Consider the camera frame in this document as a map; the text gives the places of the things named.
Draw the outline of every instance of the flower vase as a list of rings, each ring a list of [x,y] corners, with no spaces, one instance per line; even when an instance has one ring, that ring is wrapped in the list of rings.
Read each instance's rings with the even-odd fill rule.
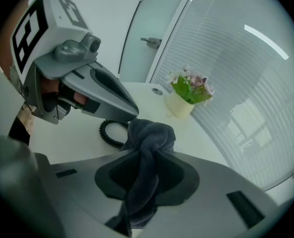
[[[171,113],[180,119],[188,117],[194,108],[194,104],[186,102],[175,91],[165,96],[165,103]]]

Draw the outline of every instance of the coiled black cable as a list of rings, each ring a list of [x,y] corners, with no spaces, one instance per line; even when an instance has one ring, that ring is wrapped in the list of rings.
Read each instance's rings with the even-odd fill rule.
[[[113,122],[119,123],[121,126],[128,129],[129,123],[127,123],[127,122],[118,122],[118,121],[112,121],[112,120],[105,120],[99,126],[99,134],[106,143],[108,143],[109,145],[111,145],[111,146],[113,146],[115,148],[120,149],[123,146],[123,143],[119,142],[119,141],[116,141],[116,140],[113,140],[106,133],[107,125],[110,124],[110,123],[113,123]]]

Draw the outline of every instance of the gray cloth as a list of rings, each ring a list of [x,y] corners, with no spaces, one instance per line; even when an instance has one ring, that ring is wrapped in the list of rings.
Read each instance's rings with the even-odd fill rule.
[[[175,140],[169,125],[143,119],[130,122],[128,139],[121,151],[139,149],[141,152],[138,176],[125,199],[131,228],[143,228],[154,215],[159,182],[154,154],[158,149],[173,150]]]

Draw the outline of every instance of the green leaves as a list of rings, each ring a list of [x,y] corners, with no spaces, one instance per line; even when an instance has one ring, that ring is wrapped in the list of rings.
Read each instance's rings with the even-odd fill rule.
[[[186,97],[188,95],[188,91],[190,88],[189,84],[185,84],[184,82],[184,77],[179,76],[177,79],[177,83],[171,83],[173,89],[175,90],[175,92],[180,95],[184,100],[186,100]]]
[[[200,86],[199,88],[191,92],[189,96],[189,101],[187,100],[187,102],[189,102],[190,104],[196,104],[202,101],[207,101],[211,97],[212,95],[207,94],[204,86]]]
[[[196,104],[202,101],[206,101],[212,97],[212,95],[208,94],[203,85],[196,89],[193,89],[191,87],[190,80],[187,81],[186,76],[179,76],[177,83],[171,83],[171,85],[175,92],[190,104]]]

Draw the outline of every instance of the white table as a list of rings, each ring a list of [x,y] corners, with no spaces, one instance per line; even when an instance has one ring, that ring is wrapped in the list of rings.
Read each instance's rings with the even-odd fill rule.
[[[124,83],[139,108],[140,119],[162,122],[172,126],[176,134],[174,150],[188,155],[228,166],[224,157],[201,126],[189,116],[177,119],[164,103],[167,94],[160,85],[146,83]],[[152,92],[158,88],[164,94]],[[35,118],[30,149],[45,154],[51,164],[86,160],[117,153],[118,149],[105,143],[99,135],[99,125],[104,119],[82,114],[71,109],[58,125]],[[107,134],[125,142],[126,130],[118,124],[110,124]]]

